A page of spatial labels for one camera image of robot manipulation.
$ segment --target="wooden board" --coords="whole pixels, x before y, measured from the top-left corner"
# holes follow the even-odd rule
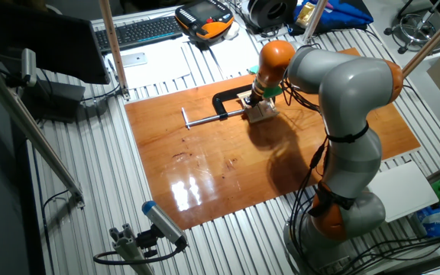
[[[282,96],[280,114],[269,121],[250,125],[236,116],[186,129],[181,107],[190,121],[214,115],[214,94],[253,80],[242,76],[125,106],[153,199],[183,229],[298,189],[325,138],[318,113],[294,100],[287,106]],[[306,98],[318,102],[317,95]],[[230,112],[241,103],[225,107]],[[383,159],[420,146],[393,104],[367,120]],[[313,173],[311,184],[319,179]]]

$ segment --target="computer monitor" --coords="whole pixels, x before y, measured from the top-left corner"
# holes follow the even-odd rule
[[[24,48],[41,69],[110,83],[90,21],[0,2],[0,54],[19,58]]]

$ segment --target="stool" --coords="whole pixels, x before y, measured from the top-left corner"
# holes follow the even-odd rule
[[[435,34],[435,27],[429,22],[429,19],[434,15],[439,3],[440,0],[438,0],[424,16],[414,14],[405,15],[400,19],[399,24],[385,29],[385,35],[391,35],[399,28],[402,31],[402,34],[409,38],[409,41],[405,43],[405,46],[398,49],[398,53],[404,54],[412,44],[424,44],[431,40],[432,36]]]

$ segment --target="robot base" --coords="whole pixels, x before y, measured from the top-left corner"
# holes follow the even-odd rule
[[[283,239],[286,249],[296,262],[299,273],[311,274],[312,271],[296,251],[294,243],[291,240],[290,222],[287,222],[283,228]],[[303,248],[303,253],[313,269],[324,273],[335,273],[345,264],[349,263],[351,259],[357,257],[354,249],[351,249],[350,241],[345,241],[334,247],[318,247],[310,251]]]

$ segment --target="orange device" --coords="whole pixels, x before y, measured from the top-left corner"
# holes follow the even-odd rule
[[[295,52],[290,42],[284,40],[275,40],[264,45],[259,53],[259,71],[247,104],[254,106],[263,97],[268,99],[282,92],[279,84]]]
[[[216,0],[198,0],[179,7],[176,20],[193,40],[214,42],[227,34],[234,15]]]

